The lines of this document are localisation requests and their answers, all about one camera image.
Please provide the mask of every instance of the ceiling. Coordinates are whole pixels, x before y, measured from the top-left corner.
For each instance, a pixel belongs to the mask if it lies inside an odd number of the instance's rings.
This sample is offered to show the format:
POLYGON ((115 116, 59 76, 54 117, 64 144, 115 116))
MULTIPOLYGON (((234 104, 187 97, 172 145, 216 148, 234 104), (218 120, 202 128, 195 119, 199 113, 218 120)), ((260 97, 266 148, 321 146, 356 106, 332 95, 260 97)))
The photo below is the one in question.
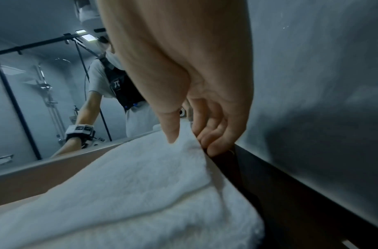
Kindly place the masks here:
MULTIPOLYGON (((73 0, 0 0, 0 38, 12 43, 12 47, 26 45, 75 33, 81 24, 74 12, 73 0)), ((84 43, 98 52, 94 42, 84 43)), ((75 60, 75 45, 63 41, 30 49, 43 57, 75 60)), ((90 56, 83 51, 83 56, 90 56)))

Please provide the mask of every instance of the wrist-mounted device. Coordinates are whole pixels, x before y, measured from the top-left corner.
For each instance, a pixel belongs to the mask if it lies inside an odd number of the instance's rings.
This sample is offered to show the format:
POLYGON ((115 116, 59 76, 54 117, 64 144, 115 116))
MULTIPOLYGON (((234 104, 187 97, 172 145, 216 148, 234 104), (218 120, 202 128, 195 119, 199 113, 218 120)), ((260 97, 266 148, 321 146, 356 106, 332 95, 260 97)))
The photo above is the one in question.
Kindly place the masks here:
POLYGON ((95 132, 93 126, 90 125, 71 125, 66 131, 66 141, 78 137, 81 139, 82 146, 87 146, 92 143, 95 132))

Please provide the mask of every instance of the white towel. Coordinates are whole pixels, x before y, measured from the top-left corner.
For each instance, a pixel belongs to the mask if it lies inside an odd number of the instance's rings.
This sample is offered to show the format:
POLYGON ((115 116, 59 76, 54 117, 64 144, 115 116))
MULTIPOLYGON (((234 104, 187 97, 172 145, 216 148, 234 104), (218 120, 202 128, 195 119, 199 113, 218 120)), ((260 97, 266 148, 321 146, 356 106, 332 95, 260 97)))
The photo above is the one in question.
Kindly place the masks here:
POLYGON ((172 145, 162 132, 125 143, 0 215, 2 249, 253 248, 262 235, 256 210, 205 156, 188 122, 172 145))

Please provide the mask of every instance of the black chest harness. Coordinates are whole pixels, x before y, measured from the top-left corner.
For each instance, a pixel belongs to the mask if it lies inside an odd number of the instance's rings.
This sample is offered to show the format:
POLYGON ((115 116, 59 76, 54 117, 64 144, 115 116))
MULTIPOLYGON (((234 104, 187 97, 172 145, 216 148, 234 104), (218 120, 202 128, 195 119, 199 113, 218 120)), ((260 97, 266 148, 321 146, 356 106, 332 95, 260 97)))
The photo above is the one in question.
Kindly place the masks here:
POLYGON ((99 60, 104 66, 104 72, 110 84, 110 89, 115 94, 116 99, 123 106, 124 111, 127 112, 138 102, 144 101, 144 97, 137 90, 126 71, 116 68, 105 57, 105 53, 99 57, 99 60))

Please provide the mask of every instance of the black metal frame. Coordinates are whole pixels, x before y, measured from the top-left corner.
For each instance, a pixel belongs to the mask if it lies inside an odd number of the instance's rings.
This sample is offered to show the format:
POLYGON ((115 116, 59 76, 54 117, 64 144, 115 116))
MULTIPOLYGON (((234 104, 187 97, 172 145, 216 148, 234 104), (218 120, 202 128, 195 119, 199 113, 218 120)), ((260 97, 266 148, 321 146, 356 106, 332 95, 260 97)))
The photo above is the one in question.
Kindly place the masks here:
MULTIPOLYGON (((8 54, 8 53, 12 53, 12 52, 17 52, 18 54, 22 55, 22 51, 25 50, 25 49, 35 48, 35 47, 39 47, 39 46, 43 46, 43 45, 47 45, 47 44, 52 44, 52 43, 57 43, 57 42, 60 42, 60 41, 65 41, 68 44, 69 43, 68 41, 71 40, 71 41, 74 41, 74 43, 75 43, 75 46, 77 48, 80 60, 81 60, 82 65, 83 65, 83 69, 85 70, 86 76, 89 79, 89 74, 87 73, 86 66, 85 66, 85 63, 84 63, 83 58, 82 58, 82 54, 79 50, 79 46, 81 46, 83 49, 85 49, 86 51, 88 51, 89 53, 91 53, 92 55, 94 55, 96 57, 98 55, 95 52, 93 52, 92 50, 88 49, 85 45, 83 45, 81 43, 80 40, 77 39, 77 38, 79 38, 83 35, 85 35, 85 34, 64 34, 61 37, 46 40, 46 41, 40 41, 40 42, 36 42, 36 43, 32 43, 32 44, 27 44, 27 45, 23 45, 23 46, 9 48, 9 49, 5 49, 5 50, 0 50, 0 55, 5 55, 5 54, 8 54)), ((31 148, 33 149, 33 152, 34 152, 37 160, 42 160, 41 154, 40 154, 40 152, 37 148, 37 145, 34 141, 34 138, 31 134, 31 132, 30 132, 29 126, 26 123, 25 117, 23 116, 21 108, 19 107, 19 104, 16 101, 15 95, 14 95, 14 93, 13 93, 13 91, 12 91, 10 85, 9 85, 7 77, 5 76, 1 66, 0 66, 0 78, 1 78, 1 81, 4 85, 4 88, 5 88, 5 90, 8 94, 10 101, 11 101, 12 105, 14 106, 15 112, 16 112, 18 118, 19 118, 19 121, 21 122, 22 128, 25 131, 26 137, 29 140, 29 143, 31 145, 31 148)), ((103 120, 105 129, 107 130, 108 138, 110 139, 110 141, 112 141, 107 123, 105 122, 104 115, 103 115, 101 110, 100 110, 100 115, 101 115, 101 118, 103 120)))

